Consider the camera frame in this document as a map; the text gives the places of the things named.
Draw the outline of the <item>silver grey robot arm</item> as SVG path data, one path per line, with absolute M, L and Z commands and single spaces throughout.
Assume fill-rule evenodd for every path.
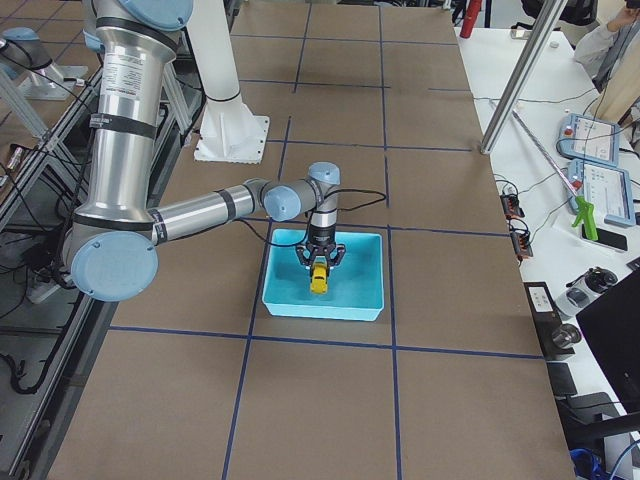
M 25 75 L 18 86 L 25 98 L 62 101 L 84 79 L 88 67 L 58 64 L 34 30 L 15 27 L 1 33 L 1 70 L 11 80 Z
M 310 166 L 289 183 L 250 179 L 158 209 L 147 205 L 156 119 L 169 65 L 187 38 L 205 101 L 195 157 L 257 163 L 269 119 L 244 103 L 220 1 L 87 1 L 87 40 L 101 49 L 103 69 L 88 196 L 75 210 L 63 246 L 74 285 L 105 302 L 129 299 L 153 281 L 160 244 L 200 234 L 265 211 L 276 221 L 306 214 L 294 248 L 322 293 L 344 245 L 335 239 L 339 168 Z

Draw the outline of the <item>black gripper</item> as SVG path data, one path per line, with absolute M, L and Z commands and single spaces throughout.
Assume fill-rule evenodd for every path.
M 319 227 L 311 224 L 307 228 L 307 239 L 295 247 L 299 263 L 309 274 L 313 273 L 317 258 L 324 258 L 327 272 L 338 267 L 346 254 L 346 246 L 336 242 L 336 226 Z

